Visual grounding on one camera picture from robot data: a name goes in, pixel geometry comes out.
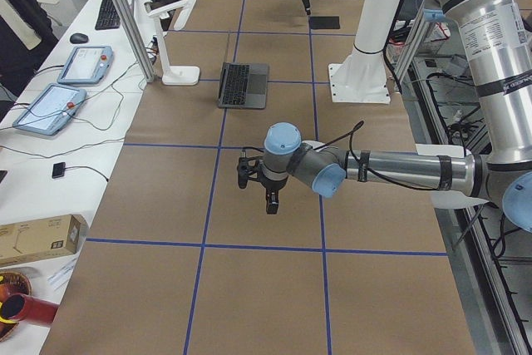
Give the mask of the black mouse pad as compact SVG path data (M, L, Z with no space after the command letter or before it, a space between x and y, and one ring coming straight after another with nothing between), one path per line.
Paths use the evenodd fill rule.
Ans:
M340 28L339 16L311 16L308 23L312 30L338 30Z

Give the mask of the grey laptop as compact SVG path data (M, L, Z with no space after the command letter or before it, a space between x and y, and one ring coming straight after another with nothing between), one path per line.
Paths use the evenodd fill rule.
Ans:
M268 75L268 64L224 62L217 107L263 110L267 104Z

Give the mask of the white desk lamp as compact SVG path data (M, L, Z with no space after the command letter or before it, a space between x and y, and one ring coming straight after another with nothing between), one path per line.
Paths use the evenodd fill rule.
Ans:
M176 66L170 64L169 54L165 42L165 37L174 38L175 34L181 31L189 20L197 0L180 0L163 7L159 7L147 13L155 25L155 34L157 37L159 57L162 66L162 82L167 86L193 86L196 85L200 78L200 68L197 66ZM164 34L161 26L161 17L170 11L179 10L175 23L169 31Z

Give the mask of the black computer mouse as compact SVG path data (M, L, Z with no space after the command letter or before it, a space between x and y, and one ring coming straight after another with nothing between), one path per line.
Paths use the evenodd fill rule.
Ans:
M84 44L89 42L89 37L86 34L75 32L70 35L69 42L72 44Z

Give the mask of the black keyboard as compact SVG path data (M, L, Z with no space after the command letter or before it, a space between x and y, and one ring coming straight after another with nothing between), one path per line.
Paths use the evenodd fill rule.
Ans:
M95 23L95 30L117 29L121 25L120 16L112 0L101 0Z

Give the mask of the small black device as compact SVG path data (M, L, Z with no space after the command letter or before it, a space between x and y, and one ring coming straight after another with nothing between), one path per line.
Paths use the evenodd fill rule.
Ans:
M65 175L66 173L66 163L65 162L57 162L52 166L52 178L58 179Z

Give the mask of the upper teach pendant tablet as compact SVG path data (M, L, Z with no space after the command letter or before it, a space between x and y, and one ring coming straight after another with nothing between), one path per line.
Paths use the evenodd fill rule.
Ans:
M60 72L57 82L65 85L93 85L100 82L111 66L110 46L76 46Z

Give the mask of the teach pendant tablet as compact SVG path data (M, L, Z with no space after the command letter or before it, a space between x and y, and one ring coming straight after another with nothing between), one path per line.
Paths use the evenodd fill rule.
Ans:
M86 100L86 90L58 83L49 84L12 127L41 136L54 136L73 118Z
M100 82L111 66L110 46L76 46L60 72L57 82L65 85L93 85Z

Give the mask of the lower teach pendant tablet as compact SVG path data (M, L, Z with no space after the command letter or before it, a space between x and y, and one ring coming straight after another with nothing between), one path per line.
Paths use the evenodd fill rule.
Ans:
M58 83L49 84L12 127L41 136L54 136L73 118L86 100L86 90Z

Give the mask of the cardboard box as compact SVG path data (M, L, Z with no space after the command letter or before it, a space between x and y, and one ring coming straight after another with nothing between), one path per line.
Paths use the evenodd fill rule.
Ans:
M65 214L1 226L1 266L25 264L75 254L87 223Z

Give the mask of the red bottle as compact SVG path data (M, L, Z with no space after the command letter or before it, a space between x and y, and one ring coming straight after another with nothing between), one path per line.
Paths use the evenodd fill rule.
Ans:
M54 321L59 305L33 296L16 293L4 304L7 316L14 323L30 323L50 327Z

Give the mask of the yellow bananas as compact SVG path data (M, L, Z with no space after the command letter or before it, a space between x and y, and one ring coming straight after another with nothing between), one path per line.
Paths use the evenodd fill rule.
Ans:
M7 307L4 305L6 301L17 293L17 287L10 284L4 276L1 277L0 283L0 300L1 300L1 322L14 324L7 316Z

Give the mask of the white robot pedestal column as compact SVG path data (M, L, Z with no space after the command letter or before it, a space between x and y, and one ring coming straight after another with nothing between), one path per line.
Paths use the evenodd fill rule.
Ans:
M388 104L383 55L400 0L364 0L352 52L341 64L330 64L332 101Z

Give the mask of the aluminium frame post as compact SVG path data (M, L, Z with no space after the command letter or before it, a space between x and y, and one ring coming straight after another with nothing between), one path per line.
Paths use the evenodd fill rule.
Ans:
M141 39L140 31L130 10L127 0L112 0L121 19L131 49L147 83L154 81L155 72L145 51L145 45Z

